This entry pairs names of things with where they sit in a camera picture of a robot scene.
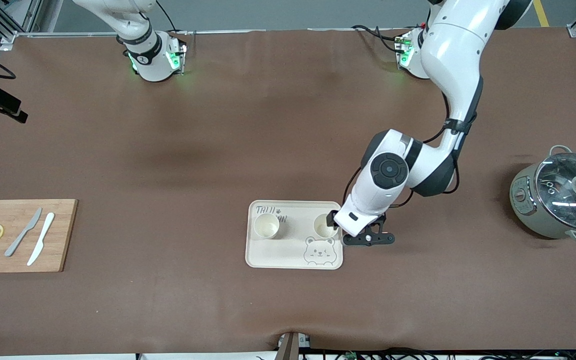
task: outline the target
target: lid knob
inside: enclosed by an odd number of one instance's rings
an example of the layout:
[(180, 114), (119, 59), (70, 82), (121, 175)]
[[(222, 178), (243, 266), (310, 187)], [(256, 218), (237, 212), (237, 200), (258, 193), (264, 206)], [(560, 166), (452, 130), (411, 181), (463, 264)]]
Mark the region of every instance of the lid knob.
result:
[(526, 200), (526, 191), (524, 189), (519, 189), (516, 193), (514, 193), (514, 199), (520, 203)]

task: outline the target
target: plastic knife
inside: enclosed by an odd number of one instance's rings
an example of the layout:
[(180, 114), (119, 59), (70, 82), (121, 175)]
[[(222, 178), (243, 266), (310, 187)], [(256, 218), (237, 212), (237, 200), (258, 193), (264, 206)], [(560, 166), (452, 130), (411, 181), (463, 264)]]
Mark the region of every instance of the plastic knife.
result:
[(35, 212), (34, 215), (32, 215), (32, 219), (30, 219), (30, 222), (28, 223), (28, 225), (25, 226), (21, 234), (19, 234), (19, 236), (16, 237), (16, 239), (14, 240), (14, 242), (10, 244), (10, 246), (6, 249), (6, 252), (4, 253), (5, 256), (10, 257), (15, 253), (15, 250), (17, 250), (19, 243), (21, 243), (21, 240), (25, 237), (26, 233), (32, 230), (32, 228), (34, 228), (35, 225), (37, 225), (40, 216), (42, 216), (41, 207), (37, 209), (37, 212)]
[(39, 239), (37, 240), (37, 244), (34, 246), (34, 250), (32, 251), (32, 255), (30, 255), (30, 259), (28, 259), (27, 266), (32, 265), (35, 260), (39, 257), (39, 254), (44, 249), (44, 238), (46, 237), (46, 233), (48, 232), (48, 228), (53, 223), (53, 219), (55, 218), (54, 212), (48, 212), (46, 215), (46, 220), (43, 222), (43, 227), (41, 228), (41, 234), (39, 235)]

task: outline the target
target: pot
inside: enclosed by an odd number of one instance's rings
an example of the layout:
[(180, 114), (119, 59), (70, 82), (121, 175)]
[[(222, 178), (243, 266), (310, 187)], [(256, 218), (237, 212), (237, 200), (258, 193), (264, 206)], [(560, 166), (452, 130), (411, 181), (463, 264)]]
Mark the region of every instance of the pot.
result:
[[(553, 153), (557, 149), (564, 152)], [(546, 160), (514, 177), (510, 203), (519, 220), (535, 233), (576, 240), (576, 153), (563, 145), (551, 147)]]

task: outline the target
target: paper cup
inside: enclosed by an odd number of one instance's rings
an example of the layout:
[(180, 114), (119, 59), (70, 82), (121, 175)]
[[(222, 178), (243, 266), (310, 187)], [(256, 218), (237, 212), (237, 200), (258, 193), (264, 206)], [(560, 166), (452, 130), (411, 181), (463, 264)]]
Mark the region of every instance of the paper cup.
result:
[(315, 218), (315, 222), (313, 223), (315, 233), (323, 239), (334, 237), (334, 235), (339, 231), (339, 228), (335, 230), (335, 228), (328, 226), (326, 221), (327, 216), (328, 214), (321, 214)]
[(254, 233), (263, 239), (272, 239), (279, 232), (279, 219), (274, 214), (261, 214), (253, 224)]

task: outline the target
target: yellow floor line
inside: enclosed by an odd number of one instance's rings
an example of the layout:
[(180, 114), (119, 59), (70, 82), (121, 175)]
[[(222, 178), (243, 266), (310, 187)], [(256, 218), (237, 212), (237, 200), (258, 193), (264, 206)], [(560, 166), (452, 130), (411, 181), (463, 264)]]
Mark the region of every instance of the yellow floor line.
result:
[(532, 0), (534, 5), (534, 11), (537, 12), (537, 18), (539, 19), (539, 25), (542, 28), (548, 28), (548, 18), (546, 17), (546, 12), (544, 11), (544, 5), (542, 5), (542, 0)]

